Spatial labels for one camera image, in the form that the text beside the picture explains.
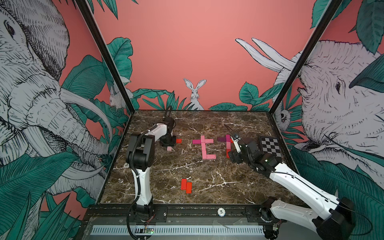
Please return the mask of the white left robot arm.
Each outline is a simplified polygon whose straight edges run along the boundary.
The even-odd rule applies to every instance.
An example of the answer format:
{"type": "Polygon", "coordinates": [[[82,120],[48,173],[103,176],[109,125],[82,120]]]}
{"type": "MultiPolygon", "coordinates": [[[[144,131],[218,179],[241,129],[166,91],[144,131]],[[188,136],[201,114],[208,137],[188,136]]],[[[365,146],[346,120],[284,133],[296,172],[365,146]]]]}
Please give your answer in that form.
{"type": "Polygon", "coordinates": [[[172,117],[163,117],[162,121],[141,133],[133,133],[129,140],[126,163],[132,170],[135,182],[135,199],[130,210],[148,222],[154,216],[153,196],[150,189],[150,170],[155,161],[155,142],[163,147],[173,147],[177,137],[173,135],[176,126],[172,117]]]}

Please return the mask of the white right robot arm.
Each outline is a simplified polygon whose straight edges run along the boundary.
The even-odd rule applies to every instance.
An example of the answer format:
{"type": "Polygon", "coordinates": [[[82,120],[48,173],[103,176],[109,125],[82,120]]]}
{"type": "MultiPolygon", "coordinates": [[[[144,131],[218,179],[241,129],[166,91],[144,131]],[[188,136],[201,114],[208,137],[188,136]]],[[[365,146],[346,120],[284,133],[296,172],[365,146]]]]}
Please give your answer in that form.
{"type": "Polygon", "coordinates": [[[316,187],[278,158],[262,153],[251,139],[234,135],[235,149],[228,153],[233,163],[246,163],[255,172],[285,187],[307,208],[269,197],[259,208],[259,217],[265,223],[264,234],[269,240],[278,237],[278,222],[289,221],[314,231],[323,240],[347,240],[356,226],[354,203],[348,198],[338,199],[316,187]]]}

